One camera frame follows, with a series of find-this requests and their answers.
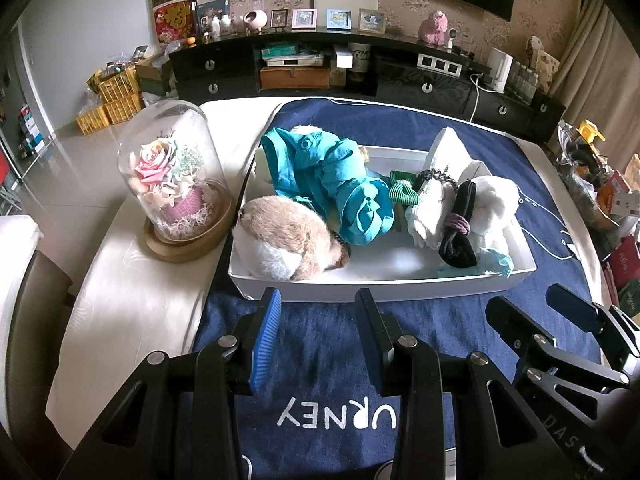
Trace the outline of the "light blue small garment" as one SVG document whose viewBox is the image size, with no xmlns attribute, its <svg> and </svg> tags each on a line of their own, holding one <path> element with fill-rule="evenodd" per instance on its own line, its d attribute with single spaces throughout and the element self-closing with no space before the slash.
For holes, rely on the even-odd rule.
<svg viewBox="0 0 640 480">
<path fill-rule="evenodd" d="M 481 249 L 477 254 L 477 264 L 465 269 L 454 268 L 443 264 L 437 270 L 439 278 L 458 278 L 473 275 L 500 275 L 508 278 L 513 272 L 514 264 L 509 255 L 500 254 L 495 249 Z"/>
</svg>

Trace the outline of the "white fluffy sock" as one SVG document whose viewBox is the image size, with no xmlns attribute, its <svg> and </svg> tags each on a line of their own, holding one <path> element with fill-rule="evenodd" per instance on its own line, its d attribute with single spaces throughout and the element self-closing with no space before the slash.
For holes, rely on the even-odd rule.
<svg viewBox="0 0 640 480">
<path fill-rule="evenodd" d="M 472 245 L 476 249 L 492 249 L 500 255 L 509 255 L 503 230 L 518 211 L 518 186 L 510 179 L 496 176 L 480 176 L 471 182 L 475 184 L 469 235 Z"/>
</svg>

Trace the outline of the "black sock with purple tie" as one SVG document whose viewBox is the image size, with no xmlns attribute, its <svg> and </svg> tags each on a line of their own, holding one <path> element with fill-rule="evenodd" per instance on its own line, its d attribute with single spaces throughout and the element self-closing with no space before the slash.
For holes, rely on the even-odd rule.
<svg viewBox="0 0 640 480">
<path fill-rule="evenodd" d="M 458 187 L 454 206 L 444 222 L 444 234 L 438 248 L 439 257 L 455 269 L 477 265 L 475 250 L 469 240 L 475 206 L 476 184 L 465 180 Z"/>
</svg>

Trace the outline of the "brown white plush hamster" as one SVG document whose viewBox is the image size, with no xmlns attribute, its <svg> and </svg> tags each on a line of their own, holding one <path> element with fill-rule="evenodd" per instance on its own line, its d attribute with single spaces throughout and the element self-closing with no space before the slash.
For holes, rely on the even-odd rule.
<svg viewBox="0 0 640 480">
<path fill-rule="evenodd" d="M 349 260 L 349 249 L 318 214 L 280 195 L 246 202 L 232 235 L 242 265 L 263 280 L 305 281 Z"/>
</svg>

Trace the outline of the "white waffle towel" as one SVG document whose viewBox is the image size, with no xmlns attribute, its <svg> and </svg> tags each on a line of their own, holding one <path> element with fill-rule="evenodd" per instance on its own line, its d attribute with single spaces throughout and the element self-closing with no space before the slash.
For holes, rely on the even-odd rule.
<svg viewBox="0 0 640 480">
<path fill-rule="evenodd" d="M 454 128 L 439 131 L 427 153 L 422 170 L 434 168 L 445 171 L 460 185 L 461 177 L 469 177 L 472 158 Z M 408 233 L 417 248 L 437 250 L 444 234 L 444 222 L 454 206 L 458 188 L 429 180 L 418 192 L 419 203 L 405 211 Z"/>
</svg>

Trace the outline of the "black leopard hair scrunchie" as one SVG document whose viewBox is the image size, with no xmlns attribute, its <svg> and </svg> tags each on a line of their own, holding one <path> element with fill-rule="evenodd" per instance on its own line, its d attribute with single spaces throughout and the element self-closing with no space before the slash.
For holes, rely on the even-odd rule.
<svg viewBox="0 0 640 480">
<path fill-rule="evenodd" d="M 436 180 L 442 184 L 449 184 L 453 188 L 458 187 L 457 181 L 454 180 L 452 177 L 449 177 L 445 171 L 434 169 L 434 168 L 428 168 L 428 169 L 422 170 L 420 174 L 416 176 L 416 178 L 413 181 L 412 188 L 415 191 L 419 191 L 421 186 L 424 185 L 424 183 L 428 182 L 429 180 Z"/>
</svg>

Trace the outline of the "green knitted headband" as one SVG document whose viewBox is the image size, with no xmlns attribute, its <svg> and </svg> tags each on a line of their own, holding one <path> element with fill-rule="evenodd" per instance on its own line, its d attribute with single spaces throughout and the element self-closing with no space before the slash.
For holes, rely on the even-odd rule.
<svg viewBox="0 0 640 480">
<path fill-rule="evenodd" d="M 410 172 L 393 170 L 390 173 L 390 189 L 388 196 L 394 204 L 404 207 L 416 206 L 419 203 L 419 194 L 413 188 L 416 175 Z"/>
</svg>

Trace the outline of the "teal blue shirt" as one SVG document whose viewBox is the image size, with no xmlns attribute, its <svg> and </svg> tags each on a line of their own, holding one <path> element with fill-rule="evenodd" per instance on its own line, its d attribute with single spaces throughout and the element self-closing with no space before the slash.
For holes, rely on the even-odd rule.
<svg viewBox="0 0 640 480">
<path fill-rule="evenodd" d="M 327 131 L 301 136 L 272 127 L 260 146 L 274 192 L 324 220 L 334 217 L 344 242 L 367 245 L 393 227 L 390 186 L 361 161 L 356 141 Z"/>
</svg>

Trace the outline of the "white plush bear denim overalls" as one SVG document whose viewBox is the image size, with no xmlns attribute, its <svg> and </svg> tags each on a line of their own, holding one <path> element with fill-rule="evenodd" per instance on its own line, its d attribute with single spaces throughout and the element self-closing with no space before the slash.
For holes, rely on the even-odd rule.
<svg viewBox="0 0 640 480">
<path fill-rule="evenodd" d="M 306 134 L 309 133 L 320 133 L 320 132 L 324 132 L 324 130 L 322 130 L 319 127 L 316 127 L 314 125 L 298 125 L 295 126 L 291 129 L 292 133 L 296 133 L 296 134 L 300 134 L 301 136 L 306 136 Z M 359 150 L 359 155 L 360 155 L 360 159 L 361 161 L 367 165 L 367 163 L 370 160 L 369 157 L 369 153 L 367 151 L 367 149 L 364 146 L 360 146 L 358 148 Z M 267 182 L 269 184 L 272 183 L 272 179 L 270 176 L 270 171 L 268 168 L 268 162 L 266 159 L 266 155 L 264 153 L 264 150 L 258 146 L 257 150 L 256 150 L 256 154 L 255 154 L 255 176 L 257 179 L 262 180 L 264 182 Z"/>
</svg>

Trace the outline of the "navy blue printed cloth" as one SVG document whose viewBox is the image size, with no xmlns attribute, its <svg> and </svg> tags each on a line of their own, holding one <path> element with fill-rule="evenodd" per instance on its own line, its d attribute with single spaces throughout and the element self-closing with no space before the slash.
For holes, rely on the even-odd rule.
<svg viewBox="0 0 640 480">
<path fill-rule="evenodd" d="M 293 101 L 274 118 L 281 128 L 313 125 L 361 144 L 425 151 L 447 119 L 398 107 L 322 99 Z M 596 251 L 564 183 L 541 148 L 456 122 L 470 155 L 513 180 L 525 195 L 518 222 L 533 243 L 537 269 L 508 291 L 509 299 L 552 333 L 561 348 L 600 358 L 593 336 L 549 308 L 547 288 L 560 283 L 585 299 L 600 299 Z M 512 350 L 487 324 L 487 297 L 384 302 L 399 325 L 450 356 L 486 353 L 506 376 Z M 399 402 L 370 383 L 351 302 L 285 304 L 271 373 L 238 410 L 243 468 L 255 479 L 371 477 L 393 456 Z"/>
</svg>

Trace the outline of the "white cardboard box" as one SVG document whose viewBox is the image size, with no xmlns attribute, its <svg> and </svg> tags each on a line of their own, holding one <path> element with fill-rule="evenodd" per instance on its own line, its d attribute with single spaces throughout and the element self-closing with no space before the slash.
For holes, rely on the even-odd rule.
<svg viewBox="0 0 640 480">
<path fill-rule="evenodd" d="M 438 275 L 442 264 L 438 253 L 414 246 L 404 224 L 370 244 L 353 247 L 343 269 L 329 270 L 307 281 L 276 282 L 256 278 L 235 249 L 231 251 L 228 273 L 240 294 L 249 300 L 262 296 L 267 287 L 279 289 L 282 299 L 288 302 L 351 302 L 362 288 L 370 289 L 379 302 L 502 292 L 537 270 L 517 218 L 509 218 L 503 234 L 513 262 L 508 276 L 465 273 L 442 278 Z"/>
</svg>

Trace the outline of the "yellow plastic crates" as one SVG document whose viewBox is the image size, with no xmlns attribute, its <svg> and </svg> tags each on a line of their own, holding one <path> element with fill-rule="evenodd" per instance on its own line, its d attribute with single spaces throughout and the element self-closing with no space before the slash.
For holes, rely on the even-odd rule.
<svg viewBox="0 0 640 480">
<path fill-rule="evenodd" d="M 76 117 L 83 136 L 111 125 L 128 122 L 144 107 L 136 66 L 119 66 L 119 72 L 103 78 L 105 70 L 98 70 L 90 79 L 85 105 Z"/>
</svg>

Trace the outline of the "pink plush pig figure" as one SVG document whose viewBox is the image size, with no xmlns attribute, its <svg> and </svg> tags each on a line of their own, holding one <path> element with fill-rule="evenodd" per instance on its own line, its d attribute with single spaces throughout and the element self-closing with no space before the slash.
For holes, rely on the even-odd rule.
<svg viewBox="0 0 640 480">
<path fill-rule="evenodd" d="M 448 18 L 441 10 L 432 12 L 420 25 L 418 38 L 424 44 L 442 47 L 448 39 Z"/>
</svg>

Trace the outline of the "wooden storage box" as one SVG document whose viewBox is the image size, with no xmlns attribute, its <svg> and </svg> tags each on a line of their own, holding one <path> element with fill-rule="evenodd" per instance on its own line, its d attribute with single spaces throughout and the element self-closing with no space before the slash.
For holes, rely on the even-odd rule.
<svg viewBox="0 0 640 480">
<path fill-rule="evenodd" d="M 259 80 L 264 90 L 329 89 L 331 71 L 308 66 L 265 67 L 259 72 Z"/>
</svg>

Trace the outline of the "red festive box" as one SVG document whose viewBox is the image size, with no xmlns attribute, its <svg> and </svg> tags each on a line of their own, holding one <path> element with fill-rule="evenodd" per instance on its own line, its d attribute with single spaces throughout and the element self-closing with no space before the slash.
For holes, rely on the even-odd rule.
<svg viewBox="0 0 640 480">
<path fill-rule="evenodd" d="M 171 0 L 153 8 L 154 27 L 162 46 L 195 35 L 196 0 Z"/>
</svg>

